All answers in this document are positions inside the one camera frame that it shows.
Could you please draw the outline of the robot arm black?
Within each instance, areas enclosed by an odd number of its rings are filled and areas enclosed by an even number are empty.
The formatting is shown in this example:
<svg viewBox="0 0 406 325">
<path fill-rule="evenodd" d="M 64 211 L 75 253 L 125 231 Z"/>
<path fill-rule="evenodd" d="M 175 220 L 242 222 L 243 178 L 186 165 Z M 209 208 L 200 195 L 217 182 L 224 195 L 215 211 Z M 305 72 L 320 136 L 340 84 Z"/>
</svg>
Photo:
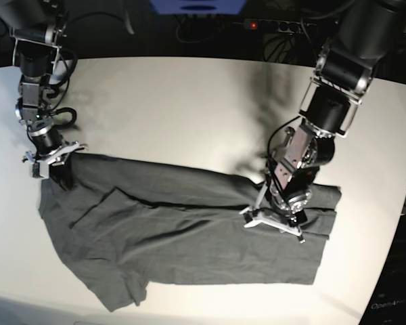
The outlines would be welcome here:
<svg viewBox="0 0 406 325">
<path fill-rule="evenodd" d="M 63 190 L 71 190 L 70 155 L 86 146 L 62 137 L 60 131 L 75 123 L 76 111 L 52 107 L 62 84 L 50 82 L 61 59 L 60 39 L 68 19 L 64 2 L 0 1 L 0 19 L 15 41 L 12 64 L 21 72 L 16 117 L 35 147 L 22 160 L 30 163 L 31 177 L 52 179 Z"/>
<path fill-rule="evenodd" d="M 242 211 L 247 228 L 268 225 L 302 240 L 304 209 L 320 168 L 334 157 L 336 137 L 346 137 L 378 62 L 406 27 L 406 1 L 345 1 L 319 20 L 338 30 L 316 59 L 313 76 L 285 140 L 267 148 L 266 176 L 254 204 Z"/>
</svg>

